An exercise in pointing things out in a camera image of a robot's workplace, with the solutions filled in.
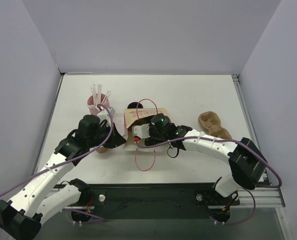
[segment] pink cup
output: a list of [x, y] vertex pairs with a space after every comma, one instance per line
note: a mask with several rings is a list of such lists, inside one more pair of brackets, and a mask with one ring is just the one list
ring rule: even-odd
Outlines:
[[[103, 99], [105, 98], [105, 96], [106, 95], [102, 93], [101, 94], [101, 97], [100, 97], [100, 100], [103, 101]], [[90, 105], [94, 105], [94, 100], [93, 100], [93, 96], [92, 95], [87, 100], [87, 106], [88, 106], [88, 109], [89, 109], [90, 113], [92, 115], [95, 115], [96, 116], [99, 113], [99, 110], [97, 110], [96, 108], [89, 107]], [[106, 102], [106, 104], [104, 104], [104, 106], [107, 107], [107, 108], [110, 107], [110, 101], [109, 101], [109, 99], [107, 99], [107, 102]]]

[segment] white wall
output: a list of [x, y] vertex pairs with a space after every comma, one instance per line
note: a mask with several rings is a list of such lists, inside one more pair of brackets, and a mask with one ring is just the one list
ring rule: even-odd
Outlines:
[[240, 83], [260, 148], [283, 179], [297, 240], [297, 0], [282, 0]]
[[61, 72], [236, 74], [281, 0], [22, 0]]
[[32, 174], [59, 80], [21, 0], [0, 0], [0, 193]]

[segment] white tabletop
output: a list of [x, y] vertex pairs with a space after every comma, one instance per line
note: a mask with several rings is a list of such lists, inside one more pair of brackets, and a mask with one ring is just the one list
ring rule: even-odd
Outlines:
[[[124, 110], [131, 102], [152, 99], [166, 108], [175, 125], [186, 125], [201, 131], [198, 116], [213, 111], [236, 140], [250, 137], [242, 108], [230, 75], [76, 75], [66, 74], [60, 86], [54, 113], [39, 160], [38, 170], [48, 161], [54, 149], [67, 134], [78, 127], [84, 115], [90, 114], [87, 99], [90, 87], [103, 85], [111, 90], [110, 105], [115, 108], [114, 122], [124, 133]], [[144, 101], [145, 108], [154, 107]], [[153, 153], [140, 152], [138, 164], [148, 168]], [[141, 172], [135, 165], [135, 152], [123, 146], [106, 153], [85, 157], [61, 181], [79, 178], [88, 184], [139, 183], [211, 183], [230, 172], [224, 162], [198, 152], [180, 151], [172, 159], [166, 152], [158, 153], [154, 167]]]

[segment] pink string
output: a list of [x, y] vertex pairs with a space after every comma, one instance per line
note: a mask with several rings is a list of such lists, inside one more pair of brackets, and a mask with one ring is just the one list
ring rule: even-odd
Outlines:
[[149, 170], [151, 170], [153, 168], [153, 166], [155, 164], [155, 160], [157, 158], [157, 153], [155, 152], [155, 150], [153, 150], [153, 151], [154, 151], [154, 161], [153, 161], [152, 166], [150, 166], [148, 169], [143, 170], [143, 169], [140, 169], [140, 167], [138, 165], [138, 161], [137, 161], [138, 150], [136, 149], [136, 151], [135, 151], [135, 164], [136, 164], [136, 167], [137, 167], [138, 170], [140, 170], [141, 172], [147, 172], [147, 171], [149, 171]]
[[142, 101], [144, 101], [144, 100], [151, 101], [151, 102], [154, 104], [155, 108], [156, 108], [156, 114], [159, 114], [158, 107], [157, 107], [157, 105], [155, 104], [155, 102], [153, 102], [153, 101], [152, 101], [151, 99], [149, 99], [149, 98], [143, 98], [143, 99], [140, 100], [140, 101], [137, 103], [137, 105], [136, 105], [136, 116], [137, 116], [137, 119], [140, 119], [140, 117], [139, 117], [139, 113], [138, 113], [139, 104], [140, 104], [140, 102], [142, 102]]

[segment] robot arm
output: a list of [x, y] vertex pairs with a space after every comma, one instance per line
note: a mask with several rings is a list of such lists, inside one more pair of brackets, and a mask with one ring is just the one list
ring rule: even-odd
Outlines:
[[[70, 181], [69, 185], [52, 196], [46, 196], [82, 158], [63, 163], [84, 155], [104, 141], [110, 132], [111, 123], [107, 124], [108, 122], [103, 114], [101, 117], [85, 115], [79, 122], [78, 129], [60, 141], [41, 169], [49, 171], [33, 178], [7, 202], [0, 200], [0, 227], [17, 240], [33, 239], [42, 224], [54, 214], [73, 203], [89, 201], [92, 196], [90, 187], [79, 179]], [[125, 142], [113, 125], [112, 134], [103, 146], [112, 149]]]
[[[145, 139], [144, 148], [170, 142], [175, 148], [197, 151], [229, 164], [231, 173], [221, 177], [215, 185], [215, 191], [224, 198], [240, 188], [253, 190], [266, 168], [242, 146], [206, 135], [188, 126], [175, 126], [163, 113], [153, 116], [150, 124], [134, 126], [132, 133], [134, 136]], [[243, 137], [240, 142], [266, 161], [250, 139]]]

